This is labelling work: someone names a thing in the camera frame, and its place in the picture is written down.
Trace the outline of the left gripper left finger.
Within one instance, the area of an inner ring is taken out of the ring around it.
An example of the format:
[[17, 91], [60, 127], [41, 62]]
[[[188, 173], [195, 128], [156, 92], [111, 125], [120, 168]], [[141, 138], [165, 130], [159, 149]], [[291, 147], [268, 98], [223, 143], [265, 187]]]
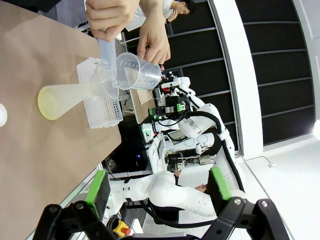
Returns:
[[90, 240], [111, 240], [113, 234], [103, 224], [111, 187], [105, 170], [98, 170], [84, 200], [62, 208], [47, 205], [35, 229], [34, 240], [70, 240], [84, 232]]

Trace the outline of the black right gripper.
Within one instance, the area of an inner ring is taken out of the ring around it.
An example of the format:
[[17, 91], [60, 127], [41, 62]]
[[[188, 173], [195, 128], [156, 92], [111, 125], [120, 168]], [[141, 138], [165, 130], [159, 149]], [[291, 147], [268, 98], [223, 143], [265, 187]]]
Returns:
[[164, 100], [164, 107], [150, 107], [148, 109], [148, 115], [163, 116], [177, 114], [188, 110], [187, 102], [180, 96], [167, 96]]

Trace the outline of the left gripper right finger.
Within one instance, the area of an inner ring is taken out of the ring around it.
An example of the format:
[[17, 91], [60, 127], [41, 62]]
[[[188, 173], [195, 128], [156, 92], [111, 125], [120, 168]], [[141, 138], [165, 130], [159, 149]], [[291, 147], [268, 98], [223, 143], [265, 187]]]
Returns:
[[209, 170], [207, 190], [217, 218], [204, 233], [203, 240], [228, 240], [234, 229], [245, 229], [253, 240], [289, 239], [274, 202], [262, 198], [253, 204], [232, 196], [218, 167]]

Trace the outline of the person's left hand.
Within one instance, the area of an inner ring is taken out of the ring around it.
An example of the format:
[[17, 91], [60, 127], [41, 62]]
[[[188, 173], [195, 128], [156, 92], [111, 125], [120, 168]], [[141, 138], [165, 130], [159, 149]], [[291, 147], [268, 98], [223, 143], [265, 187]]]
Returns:
[[163, 65], [171, 58], [165, 21], [147, 19], [140, 28], [137, 56], [153, 65]]

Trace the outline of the person's right hand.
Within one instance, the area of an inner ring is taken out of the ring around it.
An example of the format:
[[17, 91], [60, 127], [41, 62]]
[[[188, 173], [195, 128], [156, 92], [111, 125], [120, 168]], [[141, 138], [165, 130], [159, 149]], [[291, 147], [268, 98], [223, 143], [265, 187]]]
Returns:
[[113, 41], [134, 18], [138, 5], [138, 0], [87, 0], [85, 13], [93, 36]]

